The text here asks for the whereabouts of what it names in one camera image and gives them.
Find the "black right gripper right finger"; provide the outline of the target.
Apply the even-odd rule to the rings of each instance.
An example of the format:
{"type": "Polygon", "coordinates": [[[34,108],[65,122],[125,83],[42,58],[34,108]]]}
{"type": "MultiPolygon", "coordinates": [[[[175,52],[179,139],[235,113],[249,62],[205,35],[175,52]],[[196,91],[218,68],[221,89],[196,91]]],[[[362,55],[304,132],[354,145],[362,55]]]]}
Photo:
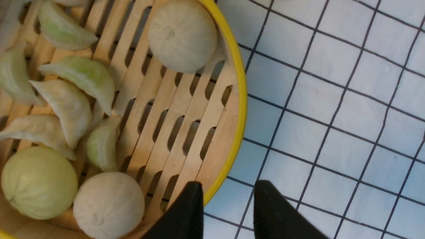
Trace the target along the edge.
{"type": "Polygon", "coordinates": [[[254,233],[256,239],[326,239],[268,180],[254,187],[254,233]]]}

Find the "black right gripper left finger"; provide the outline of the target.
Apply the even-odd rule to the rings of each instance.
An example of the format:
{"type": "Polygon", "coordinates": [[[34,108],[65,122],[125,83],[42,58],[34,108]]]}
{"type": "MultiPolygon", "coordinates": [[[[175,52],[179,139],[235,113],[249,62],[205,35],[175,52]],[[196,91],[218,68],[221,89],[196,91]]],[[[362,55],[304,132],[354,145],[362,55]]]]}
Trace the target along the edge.
{"type": "Polygon", "coordinates": [[[204,204],[202,184],[188,182],[175,202],[143,235],[143,239],[202,239],[204,204]]]}

